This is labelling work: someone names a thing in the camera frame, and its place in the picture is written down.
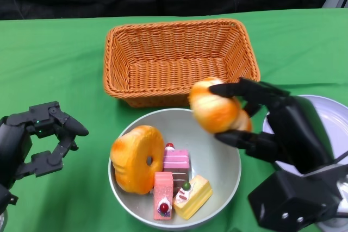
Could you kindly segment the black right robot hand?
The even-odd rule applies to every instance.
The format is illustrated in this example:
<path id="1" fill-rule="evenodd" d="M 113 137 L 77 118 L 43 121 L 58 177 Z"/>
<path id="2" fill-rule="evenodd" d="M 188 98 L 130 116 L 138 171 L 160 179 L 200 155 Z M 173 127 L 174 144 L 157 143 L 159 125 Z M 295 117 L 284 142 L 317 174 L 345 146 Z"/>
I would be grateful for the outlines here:
<path id="1" fill-rule="evenodd" d="M 271 134 L 228 130 L 214 135 L 220 142 L 243 149 L 256 159 L 293 165 L 302 174 L 334 163 L 330 139 L 310 100 L 247 78 L 240 78 L 237 83 L 213 85 L 209 91 L 225 98 L 242 97 L 248 116 L 255 115 L 263 106 L 269 111 L 267 121 Z"/>

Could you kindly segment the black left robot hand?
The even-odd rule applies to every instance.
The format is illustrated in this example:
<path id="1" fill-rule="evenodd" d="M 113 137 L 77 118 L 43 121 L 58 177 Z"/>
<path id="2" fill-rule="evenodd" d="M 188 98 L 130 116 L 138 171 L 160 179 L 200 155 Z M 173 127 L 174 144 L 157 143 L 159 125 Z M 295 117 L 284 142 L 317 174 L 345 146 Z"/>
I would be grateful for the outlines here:
<path id="1" fill-rule="evenodd" d="M 26 176 L 40 177 L 61 170 L 67 152 L 78 150 L 76 136 L 88 134 L 79 121 L 61 111 L 57 101 L 1 118 L 1 185 L 10 189 L 16 180 Z M 33 135 L 40 139 L 54 135 L 58 144 L 54 151 L 33 154 L 31 161 L 25 163 Z"/>

